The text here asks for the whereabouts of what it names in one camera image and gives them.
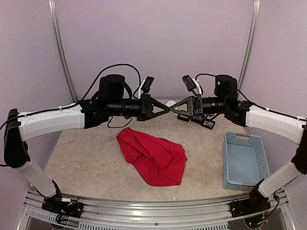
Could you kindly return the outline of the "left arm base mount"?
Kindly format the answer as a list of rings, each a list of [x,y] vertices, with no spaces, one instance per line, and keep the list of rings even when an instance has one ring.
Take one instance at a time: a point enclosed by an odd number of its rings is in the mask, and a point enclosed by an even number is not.
[[[74,218],[81,217],[83,208],[84,204],[79,201],[79,198],[64,198],[59,194],[45,198],[42,204],[43,210]]]

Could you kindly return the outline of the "red t-shirt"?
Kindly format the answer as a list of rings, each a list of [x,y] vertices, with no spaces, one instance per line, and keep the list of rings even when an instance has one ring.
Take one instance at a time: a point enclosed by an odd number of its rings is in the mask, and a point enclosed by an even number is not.
[[[182,145],[129,127],[118,133],[117,141],[126,162],[133,165],[148,185],[181,185],[188,160]]]

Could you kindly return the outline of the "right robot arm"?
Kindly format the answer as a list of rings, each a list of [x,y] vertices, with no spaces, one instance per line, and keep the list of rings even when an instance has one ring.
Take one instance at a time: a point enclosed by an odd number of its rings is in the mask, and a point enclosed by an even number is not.
[[[189,96],[171,106],[170,111],[185,117],[223,114],[236,125],[262,129],[298,144],[293,158],[250,192],[250,198],[245,202],[248,212],[257,212],[274,192],[307,173],[307,121],[304,118],[262,109],[253,102],[239,101],[229,95],[213,98]]]

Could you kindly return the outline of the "silver white brooch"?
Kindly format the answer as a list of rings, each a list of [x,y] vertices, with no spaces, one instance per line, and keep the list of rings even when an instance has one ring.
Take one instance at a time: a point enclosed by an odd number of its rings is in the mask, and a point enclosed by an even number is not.
[[[205,122],[204,125],[207,126],[207,127],[212,127],[213,126],[212,122]]]

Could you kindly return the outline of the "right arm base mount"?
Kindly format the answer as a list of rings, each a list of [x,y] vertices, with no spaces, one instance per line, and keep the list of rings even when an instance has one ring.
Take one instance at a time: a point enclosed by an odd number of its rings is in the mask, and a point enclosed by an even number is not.
[[[271,208],[269,201],[263,203],[254,203],[251,199],[237,200],[234,199],[230,204],[230,212],[233,218],[246,216],[262,211],[268,211]]]

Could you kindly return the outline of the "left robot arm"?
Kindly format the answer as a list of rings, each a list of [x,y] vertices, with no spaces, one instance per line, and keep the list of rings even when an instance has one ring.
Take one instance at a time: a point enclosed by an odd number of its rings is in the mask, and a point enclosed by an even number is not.
[[[57,213],[67,209],[55,182],[49,179],[36,162],[30,159],[27,141],[45,134],[68,129],[88,129],[108,122],[112,116],[135,117],[146,121],[167,114],[169,107],[148,94],[139,99],[88,99],[65,107],[45,111],[9,111],[2,125],[4,132],[4,166],[19,171],[28,182],[48,199],[48,205]]]

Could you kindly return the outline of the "blue round brooch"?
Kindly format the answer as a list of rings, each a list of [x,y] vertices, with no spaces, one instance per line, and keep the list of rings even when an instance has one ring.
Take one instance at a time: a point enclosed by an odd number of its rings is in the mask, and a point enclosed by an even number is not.
[[[175,105],[175,104],[177,104],[177,102],[175,101],[175,100],[168,100],[168,101],[166,101],[166,103],[165,103],[165,105],[167,106],[167,107],[172,107],[173,105]]]

